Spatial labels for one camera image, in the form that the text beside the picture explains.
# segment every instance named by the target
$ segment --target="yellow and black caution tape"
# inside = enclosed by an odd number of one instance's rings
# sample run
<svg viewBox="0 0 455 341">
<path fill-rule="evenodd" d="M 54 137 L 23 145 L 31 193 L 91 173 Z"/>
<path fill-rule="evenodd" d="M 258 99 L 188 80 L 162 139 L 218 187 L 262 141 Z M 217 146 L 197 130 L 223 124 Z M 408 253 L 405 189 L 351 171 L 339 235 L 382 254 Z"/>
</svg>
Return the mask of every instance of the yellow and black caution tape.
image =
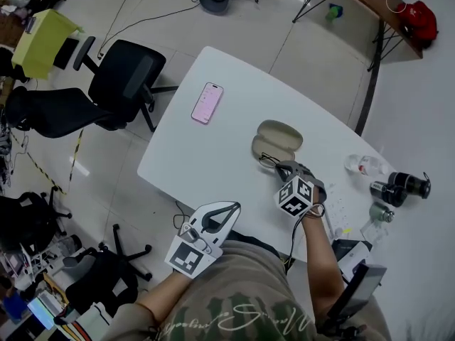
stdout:
<svg viewBox="0 0 455 341">
<path fill-rule="evenodd" d="M 79 137 L 77 138 L 77 145 L 76 145 L 76 148 L 74 150 L 74 155 L 73 155 L 73 163 L 71 164 L 70 181 L 68 183 L 68 189 L 70 187 L 71 180 L 73 179 L 73 169 L 74 169 L 74 165 L 75 165 L 75 162 L 76 162 L 77 153 L 78 153 L 79 148 L 80 148 L 80 142 L 82 141 L 82 134 L 83 133 L 84 133 L 84 129 L 82 129 L 80 131 Z M 16 141 L 16 143 L 18 145 L 21 145 L 21 143 L 19 143 L 19 140 L 14 136 L 12 131 L 11 131 L 11 136 L 13 137 L 13 139 Z M 35 160 L 32 158 L 32 156 L 30 155 L 30 153 L 28 151 L 26 152 L 26 154 L 30 158 L 32 163 L 35 165 L 35 167 L 49 180 L 49 182 L 51 182 L 53 184 L 53 186 L 55 186 L 60 193 L 62 193 L 63 195 L 67 195 L 67 193 L 35 162 Z"/>
</svg>

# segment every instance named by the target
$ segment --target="forearm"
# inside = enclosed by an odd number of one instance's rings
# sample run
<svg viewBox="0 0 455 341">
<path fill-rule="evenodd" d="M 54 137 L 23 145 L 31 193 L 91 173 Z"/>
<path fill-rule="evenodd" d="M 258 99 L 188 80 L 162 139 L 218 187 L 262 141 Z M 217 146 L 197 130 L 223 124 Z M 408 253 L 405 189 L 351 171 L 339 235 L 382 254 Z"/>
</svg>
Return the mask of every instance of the forearm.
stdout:
<svg viewBox="0 0 455 341">
<path fill-rule="evenodd" d="M 172 308 L 190 285 L 191 279 L 173 272 L 136 303 L 148 308 L 158 325 L 166 319 Z"/>
<path fill-rule="evenodd" d="M 342 294 L 343 279 L 322 219 L 305 217 L 308 279 L 316 318 L 323 317 Z"/>
</svg>

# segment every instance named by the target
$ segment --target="tiled floor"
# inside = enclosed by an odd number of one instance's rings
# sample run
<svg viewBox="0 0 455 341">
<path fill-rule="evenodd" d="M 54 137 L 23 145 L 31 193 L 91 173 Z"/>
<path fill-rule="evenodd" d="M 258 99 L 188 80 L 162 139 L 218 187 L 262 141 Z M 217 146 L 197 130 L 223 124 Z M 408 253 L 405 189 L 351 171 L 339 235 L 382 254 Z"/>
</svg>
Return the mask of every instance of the tiled floor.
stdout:
<svg viewBox="0 0 455 341">
<path fill-rule="evenodd" d="M 59 8 L 84 28 L 85 32 L 78 34 L 81 41 L 87 36 L 97 37 L 91 50 L 95 61 L 122 1 L 68 0 Z M 329 0 L 293 24 L 291 20 L 301 1 L 259 0 L 256 4 L 253 0 L 232 0 L 224 16 L 210 15 L 198 7 L 127 29 L 103 51 L 118 38 L 153 48 L 167 59 L 156 84 L 178 85 L 203 47 L 211 45 L 270 72 L 354 128 L 370 78 L 366 65 L 372 53 L 369 42 L 376 18 L 354 0 Z M 324 19 L 328 2 L 344 7 L 344 15 L 333 23 Z M 140 19 L 191 6 L 191 0 L 127 0 L 112 33 Z M 54 68 L 49 81 L 39 81 L 38 89 L 79 87 L 87 91 L 92 73 L 86 67 L 75 72 L 72 63 L 66 70 Z M 28 86 L 34 90 L 36 81 L 32 80 Z M 171 99 L 172 94 L 159 96 L 152 115 L 154 123 L 159 122 Z M 16 130 L 14 133 L 22 141 L 23 133 Z M 172 219 L 178 209 L 172 198 L 159 193 L 137 175 L 151 132 L 142 115 L 126 130 L 87 127 L 69 186 L 78 134 L 46 139 L 34 131 L 27 133 L 29 153 L 68 191 L 67 195 L 58 196 L 60 206 L 73 213 L 73 219 L 65 222 L 68 231 L 77 233 L 86 247 L 102 240 L 112 244 L 112 225 L 120 224 L 120 236 L 127 252 L 140 251 L 145 244 L 154 247 L 137 264 L 154 274 L 151 284 L 156 284 L 170 272 L 163 260 L 176 233 Z M 14 146 L 14 153 L 22 150 Z M 29 158 L 18 156 L 7 194 L 18 196 L 26 190 L 39 193 L 49 189 L 50 183 Z"/>
</svg>

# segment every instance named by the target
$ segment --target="pink smartphone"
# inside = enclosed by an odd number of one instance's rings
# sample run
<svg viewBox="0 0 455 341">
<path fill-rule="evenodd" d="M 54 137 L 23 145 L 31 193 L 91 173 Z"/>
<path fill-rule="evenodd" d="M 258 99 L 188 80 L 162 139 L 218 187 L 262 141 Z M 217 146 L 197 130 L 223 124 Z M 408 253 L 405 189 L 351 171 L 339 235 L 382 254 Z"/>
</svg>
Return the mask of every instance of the pink smartphone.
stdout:
<svg viewBox="0 0 455 341">
<path fill-rule="evenodd" d="M 206 84 L 204 90 L 200 94 L 199 100 L 194 106 L 191 117 L 202 124 L 208 124 L 222 94 L 222 87 L 214 85 L 213 83 Z"/>
</svg>

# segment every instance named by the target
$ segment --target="white table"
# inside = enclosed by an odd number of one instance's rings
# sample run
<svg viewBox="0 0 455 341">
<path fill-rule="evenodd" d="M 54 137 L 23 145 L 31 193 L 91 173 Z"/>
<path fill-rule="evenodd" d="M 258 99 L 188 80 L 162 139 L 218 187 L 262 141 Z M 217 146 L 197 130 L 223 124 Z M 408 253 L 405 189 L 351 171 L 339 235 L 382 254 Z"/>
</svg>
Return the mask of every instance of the white table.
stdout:
<svg viewBox="0 0 455 341">
<path fill-rule="evenodd" d="M 220 85 L 224 93 L 210 123 L 202 125 L 191 112 L 207 82 Z M 251 151 L 257 127 L 267 119 L 284 122 L 302 134 L 304 143 L 296 161 L 325 183 L 333 228 L 351 228 L 349 238 L 363 239 L 360 228 L 373 203 L 368 190 L 372 179 L 350 175 L 344 160 L 352 153 L 381 156 L 307 97 L 211 47 L 203 49 L 175 93 L 138 174 L 193 209 L 210 202 L 238 201 L 242 213 L 234 229 L 288 254 L 295 221 L 275 206 L 273 194 L 279 182 Z M 293 255 L 306 261 L 303 232 L 296 235 Z"/>
</svg>

